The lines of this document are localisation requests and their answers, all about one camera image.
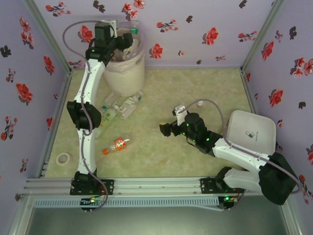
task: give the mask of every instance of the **red flower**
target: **red flower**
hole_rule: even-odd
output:
[[[29,42],[32,44],[32,45],[34,45],[34,36],[33,35],[31,35],[31,33],[29,33],[29,35],[28,35],[28,40],[29,40]]]
[[[137,18],[137,16],[139,16],[138,11],[131,11],[131,18],[132,18],[133,20],[135,20],[135,19]]]
[[[52,64],[52,61],[50,59],[50,57],[48,56],[44,56],[44,60],[45,60],[45,66],[46,68],[50,71],[50,72],[54,72],[54,66]]]
[[[130,3],[126,3],[124,6],[123,6],[124,10],[125,11],[131,11],[132,10],[132,6]]]
[[[185,52],[183,51],[183,50],[180,50],[179,52],[178,52],[178,55],[179,56],[183,56],[185,54]]]
[[[45,6],[45,9],[46,9],[47,11],[49,11],[49,10],[52,9],[52,7],[51,7],[50,5],[47,5],[47,6]]]
[[[152,55],[154,58],[156,58],[156,59],[161,58],[162,53],[163,53],[163,48],[161,47],[161,45],[159,43],[155,44],[152,47]]]
[[[134,6],[139,9],[143,9],[145,2],[143,0],[135,0]]]
[[[300,175],[299,176],[299,179],[302,181],[302,182],[305,182],[305,177],[303,175]]]
[[[271,107],[273,107],[275,104],[279,104],[282,101],[283,94],[284,94],[284,91],[282,90],[274,92],[274,94],[269,100]]]
[[[302,67],[302,65],[305,63],[304,57],[301,57],[298,59],[298,66]]]
[[[21,36],[23,41],[27,40],[27,34],[24,31],[21,32]]]
[[[250,76],[251,76],[250,73],[248,73],[248,74],[246,75],[246,79],[248,80],[248,82],[250,81]]]
[[[24,30],[25,32],[28,32],[28,31],[30,30],[28,21],[24,20],[23,17],[20,18],[20,24],[21,24],[21,26],[23,27],[23,30]]]
[[[206,44],[208,45],[213,45],[214,44],[214,40],[217,39],[217,36],[219,35],[219,33],[217,32],[216,28],[213,27],[211,28],[210,31],[208,31],[208,33],[206,34]]]
[[[49,117],[49,118],[47,118],[48,129],[50,129],[51,124],[52,124],[52,118]]]
[[[16,88],[18,89],[18,93],[22,99],[28,102],[32,100],[33,94],[29,92],[29,89],[25,84],[17,83]]]
[[[273,52],[273,46],[274,46],[274,42],[270,42],[266,45],[266,47],[264,48],[264,51],[263,51],[263,60],[265,61],[266,58],[268,58],[272,52]]]
[[[311,161],[311,165],[313,165],[313,152],[309,153],[308,160]]]
[[[297,69],[297,70],[293,73],[293,76],[294,76],[294,78],[300,78],[302,74],[303,74],[302,70],[301,70],[301,69]]]
[[[92,31],[89,30],[89,28],[87,28],[85,25],[83,25],[82,28],[80,29],[80,32],[85,42],[90,43],[90,41],[93,38]]]
[[[308,76],[308,74],[311,74],[313,72],[313,59],[309,60],[304,65],[304,74]]]
[[[279,127],[282,127],[284,123],[283,123],[282,120],[279,120],[277,124],[278,124]]]

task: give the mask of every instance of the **white trash bin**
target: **white trash bin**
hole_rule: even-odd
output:
[[[119,24],[117,35],[129,33],[131,28],[138,29],[137,22],[122,22]],[[139,44],[136,50],[132,51],[125,58],[125,61],[111,60],[104,71],[104,76],[113,92],[121,96],[132,96],[142,90],[145,82],[145,59],[143,36],[140,31],[132,34],[133,39],[138,39]]]

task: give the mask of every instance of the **purple wall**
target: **purple wall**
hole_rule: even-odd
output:
[[[313,233],[312,12],[311,0],[286,1],[246,70],[259,114],[277,123],[278,151],[303,183],[291,197],[303,234]]]
[[[2,1],[0,19],[0,234],[5,235],[16,194],[35,177],[66,72],[22,1]]]
[[[121,22],[127,21],[126,18],[132,20],[133,15],[134,20],[141,23],[147,37],[146,66],[224,67],[243,64],[273,0],[248,0],[246,3],[242,0],[35,2],[71,64],[81,58],[63,45],[62,33],[69,24],[82,20],[118,19]],[[67,35],[72,48],[81,53],[85,53],[87,42],[94,35],[94,24],[85,26],[87,28],[77,25]],[[149,50],[153,48],[155,53],[150,58]]]

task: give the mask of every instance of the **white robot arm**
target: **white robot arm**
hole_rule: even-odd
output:
[[[98,186],[97,180],[91,175],[92,173],[96,176],[94,157],[95,133],[92,130],[97,128],[101,123],[101,114],[94,106],[101,75],[113,57],[114,51],[116,49],[125,50],[132,43],[133,38],[131,33],[124,33],[123,36],[117,36],[116,21],[96,23],[95,38],[86,50],[88,63],[86,64],[81,86],[74,101],[67,103],[67,110],[77,128],[79,136],[79,165],[72,180],[72,188],[77,189],[77,192],[81,195],[90,194]]]
[[[296,177],[283,155],[279,153],[267,155],[243,147],[240,147],[241,151],[237,150],[234,146],[230,146],[221,135],[207,130],[203,119],[196,113],[186,111],[182,104],[174,108],[173,115],[177,117],[176,121],[171,124],[160,124],[160,130],[164,136],[168,137],[171,133],[174,136],[183,134],[187,142],[202,153],[229,160],[245,169],[236,170],[224,167],[215,178],[209,178],[208,186],[202,185],[202,192],[206,187],[211,190],[217,188],[221,193],[226,192],[228,188],[243,188],[260,192],[275,204],[284,204],[296,182],[269,164],[269,162],[274,163]]]

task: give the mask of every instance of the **bottle cap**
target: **bottle cap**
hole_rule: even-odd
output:
[[[104,155],[108,155],[109,154],[109,151],[106,148],[103,149],[102,152],[103,152]]]

